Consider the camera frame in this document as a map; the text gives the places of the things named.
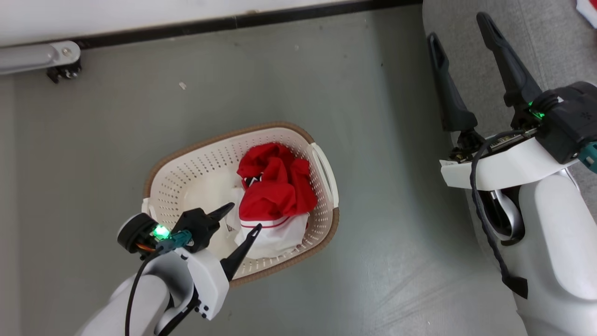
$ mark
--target green led light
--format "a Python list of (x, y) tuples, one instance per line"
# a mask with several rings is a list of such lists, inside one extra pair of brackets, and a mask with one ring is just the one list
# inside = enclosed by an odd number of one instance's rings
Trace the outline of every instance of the green led light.
[(164, 240), (170, 236), (170, 230), (163, 225), (159, 225), (153, 229), (153, 236), (158, 240)]
[(531, 112), (531, 113), (539, 119), (543, 119), (543, 117), (545, 117), (545, 113), (541, 113), (541, 112)]

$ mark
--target black cable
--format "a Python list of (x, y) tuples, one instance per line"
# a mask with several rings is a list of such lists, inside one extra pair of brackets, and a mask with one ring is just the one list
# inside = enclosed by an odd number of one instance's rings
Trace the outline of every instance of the black cable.
[(131, 335), (131, 310), (133, 309), (133, 299), (135, 297), (135, 291), (137, 290), (137, 285), (139, 284), (139, 279), (141, 279), (143, 270), (145, 269), (145, 267), (147, 267), (149, 262), (160, 256), (160, 252), (162, 251), (162, 249), (163, 249), (163, 247), (161, 247), (161, 246), (157, 247), (154, 252), (152, 252), (150, 255), (147, 256), (147, 258), (145, 258), (145, 261), (143, 261), (143, 263), (141, 264), (141, 267), (139, 267), (139, 271), (137, 272), (137, 275), (135, 276), (135, 280), (133, 280), (133, 286), (131, 287), (131, 293), (128, 296), (127, 315), (124, 320), (124, 335), (125, 336)]
[(504, 262), (504, 259), (501, 257), (500, 250), (497, 248), (496, 240), (493, 234), (489, 230), (489, 218), (487, 218), (487, 214), (485, 213), (485, 208), (483, 207), (483, 201), (481, 200), (481, 196), (479, 195), (479, 191), (477, 190), (477, 180), (476, 180), (476, 171), (477, 171), (477, 164), (479, 164), (479, 160), (483, 156), (483, 153), (489, 148), (492, 143), (504, 138), (506, 136), (511, 135), (521, 135), (524, 134), (524, 130), (512, 130), (507, 132), (501, 132), (493, 137), (487, 139), (485, 141), (479, 151), (475, 154), (475, 157), (470, 162), (470, 186), (472, 189), (472, 196), (473, 196), (473, 203), (477, 209), (477, 216), (481, 220), (481, 227), (483, 228), (483, 232), (487, 237), (487, 242), (493, 251), (493, 255), (496, 258), (498, 264), (500, 264), (500, 272), (501, 272), (501, 281), (510, 288), (511, 291), (520, 295), (523, 298), (528, 297), (528, 283), (527, 280), (521, 277), (513, 277), (510, 275), (510, 271)]

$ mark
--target white plastic laundry basket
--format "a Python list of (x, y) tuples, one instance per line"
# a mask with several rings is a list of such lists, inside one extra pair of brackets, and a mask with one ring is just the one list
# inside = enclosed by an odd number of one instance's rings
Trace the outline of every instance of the white plastic laundry basket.
[[(309, 160), (311, 186), (318, 202), (309, 217), (302, 244), (276, 258), (245, 258), (231, 282), (233, 286), (268, 276), (312, 256), (336, 233), (340, 220), (336, 180), (325, 154), (313, 138), (288, 123), (272, 123), (222, 135), (162, 159), (150, 172), (143, 191), (142, 211), (172, 229), (186, 210), (201, 207), (208, 213), (229, 202), (231, 189), (241, 183), (236, 174), (240, 159), (251, 147), (269, 142), (281, 143), (296, 157)], [(219, 258), (228, 256), (236, 248), (235, 235), (236, 231), (222, 220), (208, 250)]]

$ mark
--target black strap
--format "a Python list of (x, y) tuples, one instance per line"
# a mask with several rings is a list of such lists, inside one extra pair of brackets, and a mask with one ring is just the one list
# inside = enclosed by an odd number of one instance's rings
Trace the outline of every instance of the black strap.
[(521, 135), (523, 134), (523, 130), (512, 130), (508, 132), (502, 132), (490, 139), (487, 139), (481, 145), (479, 151), (475, 154), (475, 157), (470, 162), (470, 186), (472, 189), (472, 196), (473, 196), (473, 203), (475, 204), (477, 210), (477, 216), (481, 220), (481, 227), (483, 228), (483, 232), (487, 237), (487, 242), (493, 251), (493, 255), (496, 258), (498, 264), (500, 264), (500, 271), (501, 271), (501, 281), (506, 285), (510, 290), (520, 297), (528, 298), (528, 281), (523, 277), (512, 276), (504, 259), (501, 257), (500, 250), (497, 248), (496, 240), (493, 234), (489, 230), (489, 219), (487, 218), (487, 214), (485, 213), (485, 208), (483, 207), (483, 202), (481, 201), (481, 196), (479, 195), (479, 191), (477, 190), (477, 181), (476, 181), (476, 171), (477, 171), (477, 164), (481, 159), (483, 153), (489, 148), (492, 143), (495, 143), (501, 138), (506, 136), (512, 135)]

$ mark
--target basket handle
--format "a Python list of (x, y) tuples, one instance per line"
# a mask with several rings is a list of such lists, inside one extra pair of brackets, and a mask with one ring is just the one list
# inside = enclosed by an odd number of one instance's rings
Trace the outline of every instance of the basket handle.
[(330, 162), (328, 161), (328, 158), (325, 156), (324, 152), (321, 150), (321, 147), (319, 147), (317, 143), (312, 143), (311, 147), (313, 148), (313, 156), (317, 158), (317, 160), (315, 161), (315, 166), (317, 167), (317, 170), (320, 172), (320, 174), (325, 178), (325, 191), (328, 194), (328, 197), (332, 199), (334, 208), (337, 208), (338, 185), (336, 184), (336, 178), (334, 177), (334, 172), (332, 171)]
[(141, 204), (141, 212), (148, 214), (153, 219), (158, 217), (155, 213), (155, 208), (149, 204), (149, 197), (143, 199), (143, 203)]

